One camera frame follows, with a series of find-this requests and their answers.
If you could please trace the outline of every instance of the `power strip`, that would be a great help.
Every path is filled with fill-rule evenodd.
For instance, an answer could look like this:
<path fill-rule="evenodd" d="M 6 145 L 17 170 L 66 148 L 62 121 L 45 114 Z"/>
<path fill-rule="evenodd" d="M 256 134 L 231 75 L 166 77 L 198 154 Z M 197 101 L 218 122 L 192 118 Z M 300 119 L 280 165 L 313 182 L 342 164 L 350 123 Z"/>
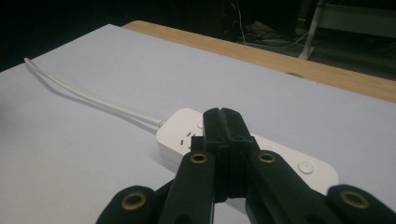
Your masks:
<path fill-rule="evenodd" d="M 191 137 L 202 134 L 202 113 L 183 108 L 165 122 L 156 137 L 163 156 L 179 165 L 183 156 L 190 152 Z M 251 135 L 256 138 L 260 149 L 271 150 L 282 156 L 311 189 L 326 195 L 329 187 L 338 184 L 338 174 L 329 163 L 256 134 Z"/>

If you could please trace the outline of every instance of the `brass insert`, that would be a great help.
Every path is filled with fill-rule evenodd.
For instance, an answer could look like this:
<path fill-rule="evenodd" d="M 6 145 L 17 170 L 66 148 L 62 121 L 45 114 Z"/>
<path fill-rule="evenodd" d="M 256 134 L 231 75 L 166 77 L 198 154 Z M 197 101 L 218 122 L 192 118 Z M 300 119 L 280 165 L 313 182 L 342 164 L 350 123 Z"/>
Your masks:
<path fill-rule="evenodd" d="M 146 195 L 141 191 L 132 192 L 126 195 L 121 202 L 122 208 L 125 210 L 135 210 L 146 202 Z"/>
<path fill-rule="evenodd" d="M 258 156 L 258 158 L 259 158 L 260 161 L 267 162 L 267 163 L 271 163 L 271 162 L 276 161 L 275 156 L 273 156 L 273 155 L 270 154 L 270 153 L 266 153 L 266 152 L 260 154 L 260 155 Z"/>
<path fill-rule="evenodd" d="M 190 160 L 194 163 L 204 163 L 207 161 L 207 156 L 202 153 L 197 153 L 191 155 Z"/>
<path fill-rule="evenodd" d="M 367 201 L 366 198 L 364 198 L 361 194 L 351 190 L 342 191 L 341 198 L 345 203 L 359 209 L 366 209 L 370 206 L 369 201 Z"/>

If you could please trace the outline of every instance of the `white cable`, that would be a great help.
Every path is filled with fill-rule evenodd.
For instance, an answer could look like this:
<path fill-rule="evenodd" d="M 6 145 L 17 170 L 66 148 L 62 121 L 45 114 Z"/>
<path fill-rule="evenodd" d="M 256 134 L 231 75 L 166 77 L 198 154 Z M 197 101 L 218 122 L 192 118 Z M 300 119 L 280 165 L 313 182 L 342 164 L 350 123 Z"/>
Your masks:
<path fill-rule="evenodd" d="M 242 28 L 242 16 L 241 16 L 241 10 L 239 10 L 238 0 L 236 0 L 236 9 L 238 9 L 238 14 L 239 14 L 239 28 L 241 29 L 242 32 L 242 38 L 244 39 L 244 44 L 246 45 L 247 41 L 245 39 L 244 29 Z"/>
<path fill-rule="evenodd" d="M 35 65 L 30 61 L 30 59 L 25 58 L 24 61 L 25 61 L 26 65 L 27 65 L 29 68 L 31 68 L 33 71 L 35 71 L 37 74 L 39 74 L 39 75 L 41 75 L 41 76 L 44 76 L 44 77 L 50 79 L 50 80 L 53 81 L 54 83 L 56 83 L 56 84 L 58 84 L 59 86 L 63 87 L 65 90 L 70 91 L 71 93 L 75 94 L 76 96 L 78 96 L 78 97 L 80 97 L 80 98 L 82 98 L 82 99 L 84 99 L 84 100 L 86 100 L 86 101 L 88 101 L 88 102 L 94 103 L 94 104 L 96 104 L 96 105 L 100 105 L 100 106 L 105 107 L 105 108 L 107 108 L 107 109 L 110 109 L 110 110 L 116 111 L 116 112 L 118 112 L 118 113 L 121 113 L 121 114 L 123 114 L 123 115 L 129 116 L 129 117 L 131 117 L 131 118 L 134 118 L 134 119 L 138 119 L 138 120 L 140 120 L 140 121 L 143 121 L 143 122 L 145 122 L 145 123 L 152 124 L 152 125 L 156 125 L 156 126 L 158 126 L 159 128 L 161 128 L 161 126 L 163 126 L 163 124 L 165 123 L 165 120 L 162 120 L 162 119 L 154 119 L 154 118 L 151 118 L 151 117 L 148 117 L 148 116 L 139 114 L 139 113 L 137 113 L 137 112 L 134 112 L 134 111 L 125 109 L 125 108 L 123 108 L 123 107 L 120 107 L 120 106 L 117 106 L 117 105 L 113 105 L 113 104 L 108 103 L 108 102 L 105 102 L 105 101 L 103 101 L 103 100 L 99 100 L 99 99 L 94 98 L 94 97 L 92 97 L 92 96 L 90 96 L 90 95 L 87 95 L 86 93 L 77 91 L 77 90 L 71 88 L 70 86 L 68 86 L 67 84 L 65 84 L 64 82 L 62 82 L 59 78 L 55 77 L 54 75 L 52 75 L 52 74 L 50 74 L 50 73 L 48 73 L 48 72 L 46 72 L 46 71 L 43 71 L 43 70 L 41 70 L 40 68 L 38 68 L 37 66 L 35 66 Z"/>
<path fill-rule="evenodd" d="M 303 36 L 301 36 L 298 40 L 290 43 L 287 46 L 284 47 L 277 47 L 277 46 L 266 46 L 266 45 L 260 45 L 260 44 L 254 44 L 254 43 L 247 43 L 247 45 L 252 45 L 252 46 L 260 46 L 260 47 L 264 47 L 264 48 L 269 48 L 269 49 L 287 49 L 290 48 L 294 45 L 300 45 L 298 42 L 300 42 L 302 39 L 304 39 L 304 37 L 308 35 L 308 33 L 305 33 Z"/>

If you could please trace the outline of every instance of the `wooden table edge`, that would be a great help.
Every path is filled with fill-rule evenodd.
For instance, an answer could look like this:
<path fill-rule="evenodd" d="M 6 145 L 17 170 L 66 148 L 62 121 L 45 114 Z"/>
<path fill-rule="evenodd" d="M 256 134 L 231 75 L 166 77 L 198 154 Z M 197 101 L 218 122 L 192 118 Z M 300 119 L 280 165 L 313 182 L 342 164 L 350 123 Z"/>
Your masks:
<path fill-rule="evenodd" d="M 354 91 L 396 103 L 396 81 L 393 80 L 372 77 L 321 63 L 309 62 L 146 21 L 132 21 L 124 25 L 123 28 L 197 49 L 207 50 L 247 63 L 257 64 L 279 72 L 293 73 L 303 78 L 346 91 Z"/>

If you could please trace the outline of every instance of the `table surface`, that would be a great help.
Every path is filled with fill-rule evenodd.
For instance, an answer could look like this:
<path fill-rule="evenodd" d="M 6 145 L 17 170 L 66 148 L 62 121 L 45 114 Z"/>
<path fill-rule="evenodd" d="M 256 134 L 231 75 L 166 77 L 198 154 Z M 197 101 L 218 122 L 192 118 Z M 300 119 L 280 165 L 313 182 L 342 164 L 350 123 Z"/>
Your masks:
<path fill-rule="evenodd" d="M 251 132 L 326 161 L 340 183 L 396 210 L 394 103 L 113 25 L 33 62 L 80 91 L 159 119 L 183 107 L 236 110 Z M 0 73 L 0 223 L 94 223 L 121 189 L 157 189 L 175 173 L 156 132 L 25 64 Z M 215 223 L 248 220 L 219 204 Z"/>
<path fill-rule="evenodd" d="M 279 72 L 297 74 L 306 79 L 343 90 L 354 91 L 396 103 L 396 81 L 393 80 L 368 76 L 321 63 L 300 60 L 271 51 L 255 49 L 146 21 L 133 21 L 123 27 L 142 34 L 153 35 L 186 46 L 204 49 L 244 62 L 271 68 Z"/>

